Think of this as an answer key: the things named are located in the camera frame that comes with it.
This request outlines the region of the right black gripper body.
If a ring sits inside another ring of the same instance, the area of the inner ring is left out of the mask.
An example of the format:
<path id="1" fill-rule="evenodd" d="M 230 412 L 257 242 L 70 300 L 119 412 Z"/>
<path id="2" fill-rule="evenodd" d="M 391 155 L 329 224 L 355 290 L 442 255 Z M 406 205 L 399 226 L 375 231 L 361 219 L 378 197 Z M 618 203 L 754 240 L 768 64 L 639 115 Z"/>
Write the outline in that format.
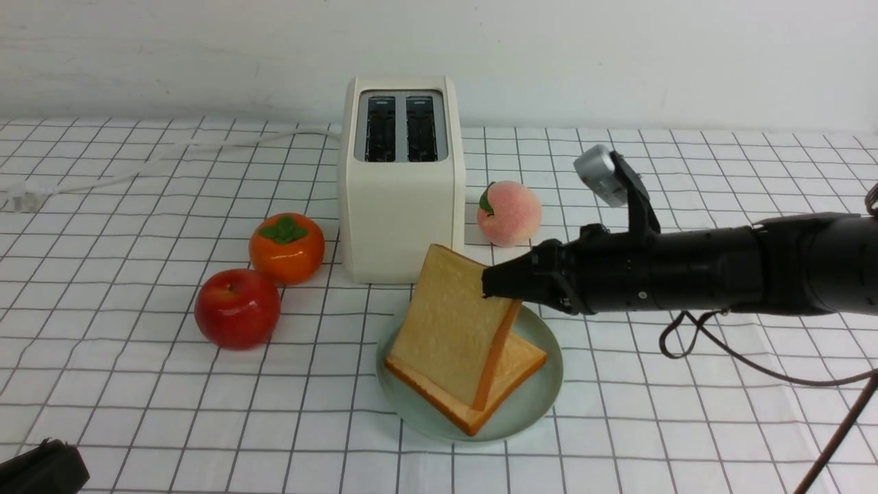
<path id="1" fill-rule="evenodd" d="M 647 309 L 650 249 L 652 229 L 610 233 L 598 223 L 567 243 L 545 240 L 530 251 L 529 301 L 571 315 Z"/>

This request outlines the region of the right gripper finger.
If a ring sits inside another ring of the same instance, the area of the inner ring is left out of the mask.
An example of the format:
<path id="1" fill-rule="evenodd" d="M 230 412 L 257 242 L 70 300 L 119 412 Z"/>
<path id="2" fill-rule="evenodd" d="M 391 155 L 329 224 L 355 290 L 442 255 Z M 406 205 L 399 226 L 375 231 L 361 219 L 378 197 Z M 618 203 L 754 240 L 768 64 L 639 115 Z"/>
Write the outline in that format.
<path id="1" fill-rule="evenodd" d="M 545 303 L 549 288 L 539 272 L 539 255 L 535 250 L 514 259 L 486 267 L 481 273 L 482 298 L 520 299 L 528 303 Z"/>

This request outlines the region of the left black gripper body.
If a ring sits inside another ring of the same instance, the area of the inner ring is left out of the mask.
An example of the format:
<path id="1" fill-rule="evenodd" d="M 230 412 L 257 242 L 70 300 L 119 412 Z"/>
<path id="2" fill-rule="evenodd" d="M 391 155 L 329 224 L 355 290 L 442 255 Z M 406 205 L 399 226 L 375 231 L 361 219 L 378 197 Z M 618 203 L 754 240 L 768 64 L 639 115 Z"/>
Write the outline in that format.
<path id="1" fill-rule="evenodd" d="M 44 440 L 1 465 L 2 493 L 78 493 L 91 475 L 78 448 Z"/>

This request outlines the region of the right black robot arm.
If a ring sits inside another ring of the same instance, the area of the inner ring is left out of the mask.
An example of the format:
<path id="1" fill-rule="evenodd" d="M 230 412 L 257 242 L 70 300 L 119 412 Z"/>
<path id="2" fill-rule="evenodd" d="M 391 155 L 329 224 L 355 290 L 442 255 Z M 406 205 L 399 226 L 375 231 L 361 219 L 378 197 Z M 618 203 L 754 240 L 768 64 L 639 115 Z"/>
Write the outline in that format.
<path id="1" fill-rule="evenodd" d="M 486 297 L 571 314 L 727 310 L 875 315 L 875 217 L 812 213 L 752 226 L 655 233 L 581 228 L 488 267 Z"/>

